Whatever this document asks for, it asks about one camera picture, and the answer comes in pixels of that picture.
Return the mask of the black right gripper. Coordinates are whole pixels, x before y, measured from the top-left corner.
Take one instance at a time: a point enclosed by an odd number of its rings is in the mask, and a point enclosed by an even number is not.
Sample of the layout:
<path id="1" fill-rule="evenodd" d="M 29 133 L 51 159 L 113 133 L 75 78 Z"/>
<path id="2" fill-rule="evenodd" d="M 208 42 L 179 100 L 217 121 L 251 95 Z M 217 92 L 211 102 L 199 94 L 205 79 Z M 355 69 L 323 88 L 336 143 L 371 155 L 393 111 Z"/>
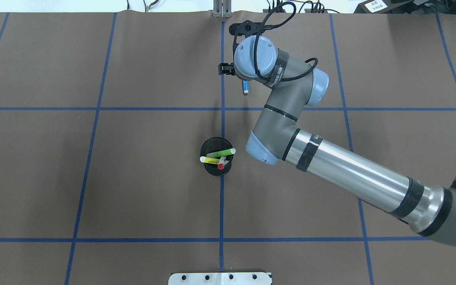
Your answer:
<path id="1" fill-rule="evenodd" d="M 233 44 L 232 50 L 233 54 L 239 45 L 238 38 L 245 37 L 248 38 L 250 36 L 255 36 L 258 34 L 262 34 L 266 30 L 266 25 L 262 22 L 253 22 L 253 21 L 244 21 L 241 23 L 234 23 L 229 26 L 228 32 L 230 35 L 233 36 Z M 219 63 L 218 65 L 218 74 L 222 75 L 230 75 L 235 76 L 235 65 L 234 63 Z"/>

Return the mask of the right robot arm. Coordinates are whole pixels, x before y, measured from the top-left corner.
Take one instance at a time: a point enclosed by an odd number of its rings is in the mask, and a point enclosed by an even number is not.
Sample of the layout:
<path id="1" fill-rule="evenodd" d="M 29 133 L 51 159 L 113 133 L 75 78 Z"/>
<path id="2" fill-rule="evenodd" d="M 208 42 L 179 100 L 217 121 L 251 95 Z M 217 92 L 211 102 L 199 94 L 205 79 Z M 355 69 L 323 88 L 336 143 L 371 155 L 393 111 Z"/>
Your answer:
<path id="1" fill-rule="evenodd" d="M 456 178 L 449 188 L 426 186 L 296 126 L 305 106 L 320 102 L 328 75 L 311 62 L 277 49 L 265 30 L 276 25 L 244 21 L 230 25 L 233 63 L 219 74 L 255 80 L 271 89 L 251 131 L 246 152 L 269 165 L 285 161 L 407 224 L 429 240 L 456 247 Z"/>

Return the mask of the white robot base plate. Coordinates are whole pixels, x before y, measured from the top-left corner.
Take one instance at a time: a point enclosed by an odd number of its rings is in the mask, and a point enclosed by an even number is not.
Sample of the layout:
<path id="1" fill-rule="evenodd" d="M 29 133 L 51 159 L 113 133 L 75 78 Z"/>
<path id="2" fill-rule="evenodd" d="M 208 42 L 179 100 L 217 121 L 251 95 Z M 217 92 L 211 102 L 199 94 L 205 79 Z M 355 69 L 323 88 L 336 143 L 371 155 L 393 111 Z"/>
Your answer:
<path id="1" fill-rule="evenodd" d="M 211 272 L 171 274 L 169 285 L 272 285 L 266 272 Z"/>

